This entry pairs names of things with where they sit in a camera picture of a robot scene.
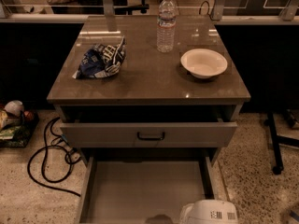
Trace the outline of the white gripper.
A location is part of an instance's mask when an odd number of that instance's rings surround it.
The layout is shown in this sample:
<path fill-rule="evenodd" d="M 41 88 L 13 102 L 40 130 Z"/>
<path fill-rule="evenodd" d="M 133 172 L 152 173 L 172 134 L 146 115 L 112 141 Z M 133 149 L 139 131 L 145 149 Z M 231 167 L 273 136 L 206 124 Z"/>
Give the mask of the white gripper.
<path fill-rule="evenodd" d="M 200 200 L 182 208 L 178 224 L 238 224 L 238 217 L 230 202 Z"/>

